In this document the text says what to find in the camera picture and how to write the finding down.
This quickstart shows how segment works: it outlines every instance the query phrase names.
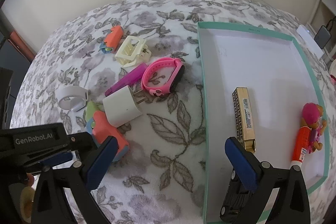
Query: doll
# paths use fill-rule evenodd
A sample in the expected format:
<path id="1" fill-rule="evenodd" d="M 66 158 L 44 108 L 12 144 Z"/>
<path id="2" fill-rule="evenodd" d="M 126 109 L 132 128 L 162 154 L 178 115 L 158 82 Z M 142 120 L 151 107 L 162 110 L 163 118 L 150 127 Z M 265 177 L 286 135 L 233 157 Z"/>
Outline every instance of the doll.
<path id="1" fill-rule="evenodd" d="M 323 134 L 327 127 L 327 121 L 322 119 L 323 107 L 314 103 L 307 103 L 302 109 L 301 127 L 308 126 L 311 128 L 308 144 L 309 154 L 315 150 L 321 150 L 323 144 L 319 142 L 320 136 Z"/>

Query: doll head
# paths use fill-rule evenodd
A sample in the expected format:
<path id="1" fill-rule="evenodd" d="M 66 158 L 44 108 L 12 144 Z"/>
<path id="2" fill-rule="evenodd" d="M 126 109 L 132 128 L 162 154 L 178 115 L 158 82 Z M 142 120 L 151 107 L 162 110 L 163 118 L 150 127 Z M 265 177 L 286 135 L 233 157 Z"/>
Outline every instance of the doll head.
<path id="1" fill-rule="evenodd" d="M 302 118 L 307 123 L 308 127 L 316 129 L 319 126 L 320 117 L 323 115 L 323 108 L 314 103 L 307 103 L 302 109 Z"/>

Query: metal screw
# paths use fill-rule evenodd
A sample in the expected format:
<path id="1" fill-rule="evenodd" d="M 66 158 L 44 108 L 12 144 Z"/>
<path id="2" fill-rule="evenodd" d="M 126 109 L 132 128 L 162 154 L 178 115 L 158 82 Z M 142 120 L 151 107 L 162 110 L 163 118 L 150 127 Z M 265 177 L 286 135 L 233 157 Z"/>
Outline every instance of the metal screw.
<path id="1" fill-rule="evenodd" d="M 263 161 L 261 163 L 261 166 L 264 167 L 264 168 L 270 168 L 271 165 L 270 165 L 270 163 L 268 161 Z"/>
<path id="2" fill-rule="evenodd" d="M 293 165 L 293 168 L 294 168 L 295 171 L 300 171 L 301 170 L 300 166 L 298 166 L 298 165 Z"/>
<path id="3" fill-rule="evenodd" d="M 50 166 L 46 165 L 46 166 L 43 166 L 42 171 L 47 172 L 49 171 L 49 169 L 50 169 Z"/>
<path id="4" fill-rule="evenodd" d="M 82 166 L 82 162 L 80 160 L 76 160 L 73 164 L 72 164 L 73 167 L 75 168 L 78 168 L 78 167 L 81 167 Z"/>

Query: pink smart watch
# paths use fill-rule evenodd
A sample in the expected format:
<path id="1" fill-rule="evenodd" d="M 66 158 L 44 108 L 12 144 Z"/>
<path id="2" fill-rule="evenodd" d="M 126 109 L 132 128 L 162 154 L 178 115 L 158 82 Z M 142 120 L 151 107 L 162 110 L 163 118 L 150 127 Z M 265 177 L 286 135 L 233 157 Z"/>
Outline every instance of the pink smart watch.
<path id="1" fill-rule="evenodd" d="M 148 82 L 152 77 L 153 73 L 161 68 L 166 67 L 175 67 L 167 83 L 165 83 L 162 86 L 148 86 Z M 175 90 L 176 85 L 181 80 L 183 73 L 184 73 L 184 65 L 182 64 L 181 59 L 163 57 L 154 61 L 145 70 L 141 80 L 141 87 L 143 90 L 147 90 L 150 93 L 150 95 L 154 96 L 166 95 L 167 93 L 171 93 Z"/>

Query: pink doll hair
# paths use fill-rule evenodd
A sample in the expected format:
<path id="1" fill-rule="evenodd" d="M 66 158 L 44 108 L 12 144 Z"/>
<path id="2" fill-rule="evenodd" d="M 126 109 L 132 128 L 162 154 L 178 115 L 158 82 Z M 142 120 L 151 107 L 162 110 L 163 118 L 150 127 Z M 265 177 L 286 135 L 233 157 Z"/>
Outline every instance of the pink doll hair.
<path id="1" fill-rule="evenodd" d="M 307 124 L 315 123 L 320 118 L 320 112 L 314 103 L 307 103 L 302 109 L 302 118 Z"/>

